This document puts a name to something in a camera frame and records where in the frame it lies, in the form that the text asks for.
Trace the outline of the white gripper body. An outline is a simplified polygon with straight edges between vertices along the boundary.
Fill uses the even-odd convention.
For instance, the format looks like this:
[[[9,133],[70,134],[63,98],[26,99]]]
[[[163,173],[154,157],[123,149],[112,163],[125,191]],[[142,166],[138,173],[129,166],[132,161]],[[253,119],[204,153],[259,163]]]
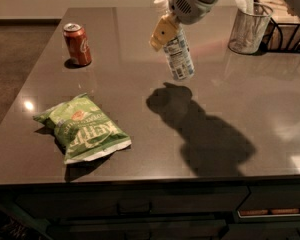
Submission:
[[[169,6],[180,23],[191,25],[209,13],[214,2],[215,0],[169,0]]]

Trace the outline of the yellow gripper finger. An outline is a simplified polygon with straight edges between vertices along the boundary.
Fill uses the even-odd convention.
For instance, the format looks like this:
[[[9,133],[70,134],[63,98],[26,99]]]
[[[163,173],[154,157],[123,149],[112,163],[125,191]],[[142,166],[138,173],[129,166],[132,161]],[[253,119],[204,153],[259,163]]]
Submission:
[[[153,30],[149,44],[155,51],[159,51],[171,39],[177,36],[178,29],[179,23],[175,14],[167,13],[162,15]]]

